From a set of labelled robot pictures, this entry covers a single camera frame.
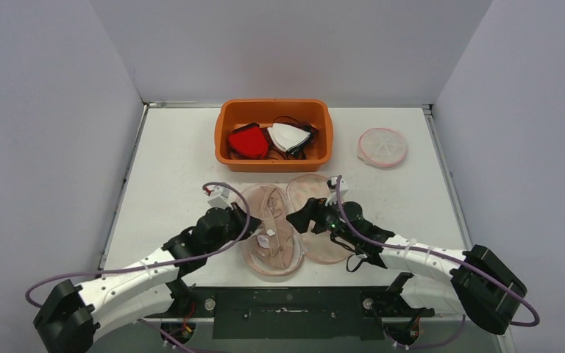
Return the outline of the floral padded bra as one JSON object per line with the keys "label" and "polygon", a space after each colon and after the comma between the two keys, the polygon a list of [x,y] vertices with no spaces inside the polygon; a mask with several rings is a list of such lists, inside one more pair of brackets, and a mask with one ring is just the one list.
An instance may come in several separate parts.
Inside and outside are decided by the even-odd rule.
{"label": "floral padded bra", "polygon": [[318,174],[304,174],[289,182],[286,188],[273,184],[253,184],[244,189],[250,214],[262,221],[260,232],[241,241],[246,264],[267,277],[292,274],[303,260],[333,265],[346,260],[351,251],[333,243],[329,232],[299,233],[286,216],[302,208],[313,197],[330,195],[327,178]]}

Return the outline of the white bra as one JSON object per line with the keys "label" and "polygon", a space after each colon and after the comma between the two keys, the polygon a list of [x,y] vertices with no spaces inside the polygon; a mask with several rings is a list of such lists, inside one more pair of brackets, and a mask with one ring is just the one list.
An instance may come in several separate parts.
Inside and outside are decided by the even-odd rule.
{"label": "white bra", "polygon": [[274,146],[284,152],[303,145],[311,138],[309,132],[289,124],[274,123],[266,130]]}

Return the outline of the orange plastic tub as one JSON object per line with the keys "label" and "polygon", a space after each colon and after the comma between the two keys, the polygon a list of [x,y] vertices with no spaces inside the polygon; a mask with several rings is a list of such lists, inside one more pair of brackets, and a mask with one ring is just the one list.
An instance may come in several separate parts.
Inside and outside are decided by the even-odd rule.
{"label": "orange plastic tub", "polygon": [[[290,116],[318,130],[316,142],[305,148],[304,160],[237,159],[231,157],[228,137],[250,123],[268,127],[280,116]],[[232,99],[220,110],[215,128],[216,159],[233,172],[314,172],[333,153],[333,122],[327,105],[318,99]]]}

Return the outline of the white mesh laundry bag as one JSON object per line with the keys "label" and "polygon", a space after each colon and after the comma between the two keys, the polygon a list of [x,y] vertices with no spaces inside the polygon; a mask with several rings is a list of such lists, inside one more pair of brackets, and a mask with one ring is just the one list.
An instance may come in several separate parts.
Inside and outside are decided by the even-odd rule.
{"label": "white mesh laundry bag", "polygon": [[393,129],[367,129],[358,139],[357,157],[374,168],[395,167],[404,161],[407,153],[406,139]]}

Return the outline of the beige pink bra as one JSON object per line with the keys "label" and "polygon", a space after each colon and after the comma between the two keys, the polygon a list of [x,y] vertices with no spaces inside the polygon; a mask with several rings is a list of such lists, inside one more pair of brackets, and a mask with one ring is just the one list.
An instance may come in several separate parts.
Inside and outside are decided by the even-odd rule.
{"label": "beige pink bra", "polygon": [[251,207],[262,220],[263,231],[256,236],[253,253],[269,268],[288,270],[294,256],[294,229],[285,219],[288,214],[284,192],[273,185],[257,186]]}

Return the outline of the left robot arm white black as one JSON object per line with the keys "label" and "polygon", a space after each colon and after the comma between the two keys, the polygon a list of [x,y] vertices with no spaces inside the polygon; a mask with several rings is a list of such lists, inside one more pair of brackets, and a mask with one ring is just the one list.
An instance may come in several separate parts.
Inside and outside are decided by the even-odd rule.
{"label": "left robot arm white black", "polygon": [[184,315],[193,300],[183,277],[210,254],[262,228],[236,203],[210,208],[195,225],[115,274],[55,285],[33,320],[48,352],[87,352],[103,335],[149,315]]}

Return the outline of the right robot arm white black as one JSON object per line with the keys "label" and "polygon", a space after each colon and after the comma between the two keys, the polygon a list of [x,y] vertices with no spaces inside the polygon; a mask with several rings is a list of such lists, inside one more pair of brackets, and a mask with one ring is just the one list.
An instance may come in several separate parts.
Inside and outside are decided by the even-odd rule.
{"label": "right robot arm white black", "polygon": [[310,198],[286,219],[300,233],[329,232],[333,243],[362,255],[372,265],[418,277],[419,281],[409,279],[388,292],[386,304],[395,315],[413,308],[464,314],[495,335],[518,324],[514,316],[525,303],[527,288],[485,246],[465,250],[418,243],[365,219],[356,202],[328,204],[325,199]]}

